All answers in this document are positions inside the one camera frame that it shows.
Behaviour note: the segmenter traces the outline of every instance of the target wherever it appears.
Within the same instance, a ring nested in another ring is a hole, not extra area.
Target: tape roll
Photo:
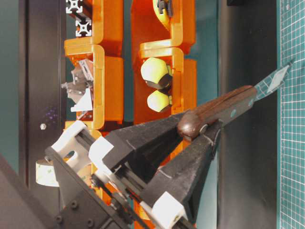
[[[91,165],[81,169],[78,175],[88,186],[91,185]],[[59,187],[52,163],[49,164],[46,160],[36,161],[36,183],[43,186]]]

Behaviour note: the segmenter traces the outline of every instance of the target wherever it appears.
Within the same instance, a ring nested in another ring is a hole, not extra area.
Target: black frame
[[[44,158],[66,120],[65,4],[19,0],[19,176],[53,215],[61,206],[59,189],[36,184],[35,162]]]

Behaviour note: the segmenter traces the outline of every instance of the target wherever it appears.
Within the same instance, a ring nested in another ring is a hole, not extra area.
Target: screw
[[[45,125],[44,123],[42,123],[40,125],[40,130],[45,130],[47,128],[47,125]]]
[[[76,209],[77,207],[78,207],[77,201],[76,201],[76,200],[72,201],[72,203],[71,203],[71,208],[72,208],[72,209]]]
[[[57,217],[56,217],[56,222],[57,222],[58,224],[61,224],[61,223],[62,223],[62,216],[57,216]]]
[[[93,228],[93,226],[94,226],[94,221],[93,221],[93,219],[88,219],[88,221],[87,221],[87,227],[88,227],[88,228]]]

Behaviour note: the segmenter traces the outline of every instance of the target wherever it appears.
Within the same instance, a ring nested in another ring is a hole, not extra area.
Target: cutting mat
[[[278,0],[278,63],[295,57],[279,93],[278,228],[305,229],[305,0]]]

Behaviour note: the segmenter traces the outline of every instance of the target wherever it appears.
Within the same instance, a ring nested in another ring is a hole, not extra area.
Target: knife handle
[[[225,126],[252,108],[256,94],[253,86],[243,86],[187,111],[178,124],[178,133],[192,141],[216,120],[221,120]]]

